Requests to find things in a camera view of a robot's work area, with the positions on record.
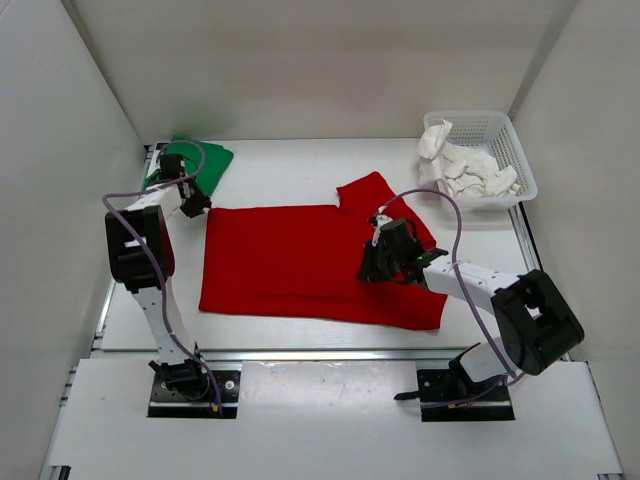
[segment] pile of white cloth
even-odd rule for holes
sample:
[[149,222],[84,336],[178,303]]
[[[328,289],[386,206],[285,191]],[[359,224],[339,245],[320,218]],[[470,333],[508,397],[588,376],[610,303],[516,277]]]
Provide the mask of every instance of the pile of white cloth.
[[498,162],[479,147],[462,147],[446,141],[452,123],[441,119],[427,128],[416,148],[420,159],[421,187],[442,180],[452,196],[505,197],[520,190],[511,165],[500,170]]

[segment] folded red cloth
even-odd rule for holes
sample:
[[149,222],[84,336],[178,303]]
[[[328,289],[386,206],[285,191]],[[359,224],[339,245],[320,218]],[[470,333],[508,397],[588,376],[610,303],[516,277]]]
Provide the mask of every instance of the folded red cloth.
[[[339,187],[340,206],[214,208],[207,220],[200,310],[440,327],[445,295],[415,285],[356,279],[367,220],[394,196],[378,172]],[[425,248],[436,242],[398,200],[385,214],[413,220]]]

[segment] green cloth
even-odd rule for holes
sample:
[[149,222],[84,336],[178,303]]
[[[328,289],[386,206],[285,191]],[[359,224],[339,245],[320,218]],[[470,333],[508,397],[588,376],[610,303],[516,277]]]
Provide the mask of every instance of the green cloth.
[[[171,139],[172,142],[177,140],[191,140],[187,137],[175,136]],[[233,152],[225,149],[221,145],[214,145],[212,143],[203,143],[203,142],[195,142],[202,147],[205,154],[207,155],[207,161],[204,164],[204,168],[196,177],[196,184],[202,190],[202,193],[211,196],[213,191],[215,190],[218,182],[220,182],[220,178],[222,178],[222,174],[227,169],[231,160],[233,160]],[[189,145],[188,143],[178,143],[176,145],[171,145],[169,148],[165,150],[165,153],[179,153],[185,158],[184,165],[187,174],[192,174],[198,168],[200,161],[200,152],[198,149]],[[147,188],[149,182],[155,177],[157,170],[149,175],[144,181],[144,188]]]

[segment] white wall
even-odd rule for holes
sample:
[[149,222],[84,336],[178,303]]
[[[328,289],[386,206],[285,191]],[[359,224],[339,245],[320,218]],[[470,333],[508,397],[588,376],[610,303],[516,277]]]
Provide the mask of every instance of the white wall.
[[144,142],[410,137],[507,111],[556,0],[74,0]]
[[0,6],[0,478],[37,478],[104,294],[100,195],[142,145],[57,0]]
[[640,478],[640,2],[582,0],[515,125],[542,264],[585,327],[577,354]]

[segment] white basket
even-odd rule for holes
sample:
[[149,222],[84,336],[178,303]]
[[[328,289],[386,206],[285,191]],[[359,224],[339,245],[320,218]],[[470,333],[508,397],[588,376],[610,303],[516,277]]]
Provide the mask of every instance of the white basket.
[[[437,124],[444,118],[453,123],[447,141],[456,145],[482,147],[498,161],[500,169],[511,165],[518,173],[520,191],[508,197],[456,197],[462,211],[507,210],[518,202],[532,200],[538,194],[538,187],[527,163],[511,120],[502,112],[491,110],[442,110],[424,116],[424,128]],[[442,180],[437,182],[438,190],[446,193]],[[443,204],[450,209],[446,200]]]

